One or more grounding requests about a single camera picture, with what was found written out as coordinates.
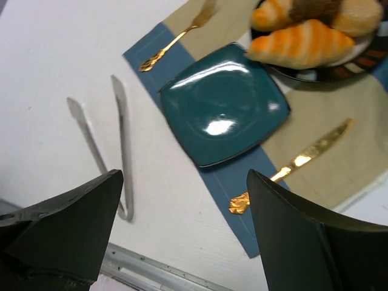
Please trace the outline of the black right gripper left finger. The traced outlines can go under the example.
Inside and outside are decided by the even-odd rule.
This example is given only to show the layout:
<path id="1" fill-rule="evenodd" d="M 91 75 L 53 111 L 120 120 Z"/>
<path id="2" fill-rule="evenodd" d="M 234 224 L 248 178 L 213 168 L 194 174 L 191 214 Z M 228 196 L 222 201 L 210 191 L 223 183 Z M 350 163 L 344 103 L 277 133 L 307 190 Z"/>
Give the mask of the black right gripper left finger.
<path id="1" fill-rule="evenodd" d="M 89 290 L 97 281 L 124 178 L 111 170 L 1 215 L 1 290 Z"/>

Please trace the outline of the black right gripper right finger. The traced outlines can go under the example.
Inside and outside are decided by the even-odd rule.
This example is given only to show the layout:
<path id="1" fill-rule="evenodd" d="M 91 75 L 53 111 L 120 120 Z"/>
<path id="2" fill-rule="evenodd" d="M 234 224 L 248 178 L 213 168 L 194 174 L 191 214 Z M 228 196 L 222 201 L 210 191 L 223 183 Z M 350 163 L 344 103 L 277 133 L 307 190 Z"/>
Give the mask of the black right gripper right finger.
<path id="1" fill-rule="evenodd" d="M 269 290 L 386 290 L 387 227 L 306 200 L 261 173 L 247 175 Z"/>

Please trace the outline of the brown chocolate croissant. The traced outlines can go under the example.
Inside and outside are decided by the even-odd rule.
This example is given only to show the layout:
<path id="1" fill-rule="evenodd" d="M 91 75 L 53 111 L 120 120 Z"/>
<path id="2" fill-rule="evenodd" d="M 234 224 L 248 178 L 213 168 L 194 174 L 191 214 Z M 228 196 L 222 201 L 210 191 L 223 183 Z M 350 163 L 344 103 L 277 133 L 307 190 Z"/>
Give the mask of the brown chocolate croissant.
<path id="1" fill-rule="evenodd" d="M 294 0 L 288 12 L 293 22 L 317 19 L 330 24 L 339 13 L 342 0 Z"/>

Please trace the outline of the silver metal tongs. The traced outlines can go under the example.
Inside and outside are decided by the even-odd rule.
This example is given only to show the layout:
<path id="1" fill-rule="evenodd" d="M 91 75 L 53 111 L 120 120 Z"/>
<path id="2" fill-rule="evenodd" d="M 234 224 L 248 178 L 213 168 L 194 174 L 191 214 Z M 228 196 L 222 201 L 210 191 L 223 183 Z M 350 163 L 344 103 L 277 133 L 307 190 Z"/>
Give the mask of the silver metal tongs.
<path id="1" fill-rule="evenodd" d="M 124 177 L 123 189 L 125 199 L 125 202 L 120 202 L 118 204 L 117 213 L 122 220 L 132 222 L 135 213 L 135 207 L 132 171 L 132 147 L 130 137 L 130 113 L 127 104 L 127 95 L 123 83 L 115 75 L 111 76 L 111 81 L 118 109 L 122 173 Z M 71 97 L 66 98 L 66 102 L 71 115 L 80 128 L 80 131 L 88 145 L 88 148 L 93 156 L 93 159 L 95 160 L 99 171 L 102 174 L 108 172 L 106 164 L 103 161 L 101 153 L 92 135 L 92 131 L 85 116 L 84 109 L 78 101 Z"/>

